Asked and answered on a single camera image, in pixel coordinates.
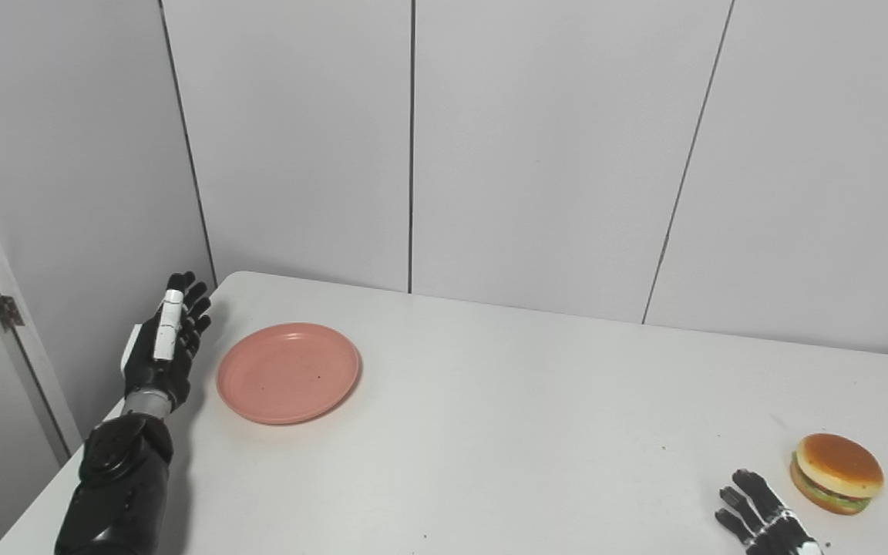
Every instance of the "robotic hand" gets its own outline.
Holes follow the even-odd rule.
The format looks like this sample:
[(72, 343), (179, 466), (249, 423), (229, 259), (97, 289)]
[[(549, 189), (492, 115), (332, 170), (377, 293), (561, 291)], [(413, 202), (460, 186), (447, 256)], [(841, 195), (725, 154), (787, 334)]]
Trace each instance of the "robotic hand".
[(741, 519), (727, 509), (719, 509), (715, 519), (739, 538), (748, 555), (823, 555), (796, 514), (783, 506), (759, 474), (737, 470), (732, 482), (749, 499), (731, 487), (722, 488), (718, 495)]
[(55, 555), (151, 555), (166, 502), (173, 443), (163, 418), (187, 400), (190, 365), (211, 319), (207, 285), (170, 275), (151, 319), (133, 329), (123, 371), (123, 414), (102, 422), (84, 445), (74, 496)]

